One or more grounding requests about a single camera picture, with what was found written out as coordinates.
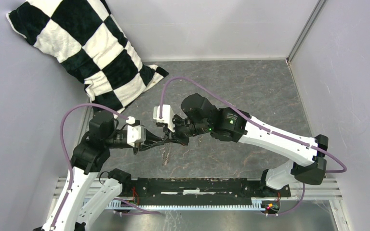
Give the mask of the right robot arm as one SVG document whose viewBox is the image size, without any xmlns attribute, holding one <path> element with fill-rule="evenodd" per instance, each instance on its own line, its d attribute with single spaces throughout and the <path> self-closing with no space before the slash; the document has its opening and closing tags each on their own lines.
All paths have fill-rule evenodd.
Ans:
<svg viewBox="0 0 370 231">
<path fill-rule="evenodd" d="M 327 161 L 318 149 L 327 149 L 326 136 L 295 135 L 246 112 L 237 113 L 230 107 L 217 108 L 197 93 L 186 97 L 181 109 L 186 118 L 176 115 L 168 104 L 154 108 L 153 118 L 164 128 L 166 141 L 187 145 L 190 137 L 209 133 L 220 141 L 254 145 L 288 158 L 286 163 L 263 171 L 259 183 L 262 195 L 272 196 L 290 183 L 320 185 L 323 182 Z"/>
</svg>

